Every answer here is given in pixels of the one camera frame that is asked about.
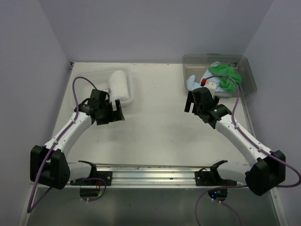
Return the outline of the white towel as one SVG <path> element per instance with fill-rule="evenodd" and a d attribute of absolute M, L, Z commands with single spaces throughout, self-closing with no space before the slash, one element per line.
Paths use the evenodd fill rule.
<path fill-rule="evenodd" d="M 117 70 L 109 76 L 109 89 L 111 90 L 110 97 L 120 101 L 129 100 L 129 92 L 127 85 L 126 73 L 122 70 Z"/>

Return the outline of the white plastic basket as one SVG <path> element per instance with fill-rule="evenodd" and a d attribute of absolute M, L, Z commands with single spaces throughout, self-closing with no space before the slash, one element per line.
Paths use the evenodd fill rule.
<path fill-rule="evenodd" d="M 115 99 L 120 100 L 122 107 L 131 105 L 134 99 L 134 83 L 132 72 L 128 67 L 103 68 L 84 73 L 78 73 L 77 77 L 85 77 L 90 80 L 98 90 L 107 91 L 110 100 L 115 105 Z"/>

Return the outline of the green towel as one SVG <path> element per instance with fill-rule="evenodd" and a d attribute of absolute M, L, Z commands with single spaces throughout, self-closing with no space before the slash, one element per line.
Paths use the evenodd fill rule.
<path fill-rule="evenodd" d="M 231 64 L 217 64 L 209 67 L 212 75 L 219 75 L 219 87 L 226 92 L 235 92 L 237 90 L 234 82 L 239 85 L 242 81 L 241 75 L 236 72 Z"/>

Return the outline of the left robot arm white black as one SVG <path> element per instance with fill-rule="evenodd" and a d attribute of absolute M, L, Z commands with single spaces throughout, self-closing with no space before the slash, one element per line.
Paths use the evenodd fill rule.
<path fill-rule="evenodd" d="M 122 121 L 124 116 L 119 100 L 112 104 L 109 100 L 86 99 L 76 106 L 67 124 L 43 146 L 34 146 L 30 154 L 30 180 L 63 189 L 68 182 L 82 180 L 87 185 L 98 179 L 95 164 L 88 161 L 67 162 L 66 158 L 80 136 L 96 123 L 104 125 Z"/>

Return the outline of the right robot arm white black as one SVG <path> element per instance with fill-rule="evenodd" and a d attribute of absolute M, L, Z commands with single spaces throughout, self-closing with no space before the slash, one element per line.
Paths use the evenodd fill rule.
<path fill-rule="evenodd" d="M 198 88 L 188 92 L 185 112 L 192 112 L 204 123 L 224 135 L 244 156 L 248 165 L 236 165 L 221 160 L 209 170 L 195 172 L 197 186 L 235 186 L 246 184 L 258 196 L 278 186 L 285 180 L 285 155 L 271 151 L 254 138 L 233 117 L 233 113 L 219 97 L 212 97 L 209 89 Z"/>

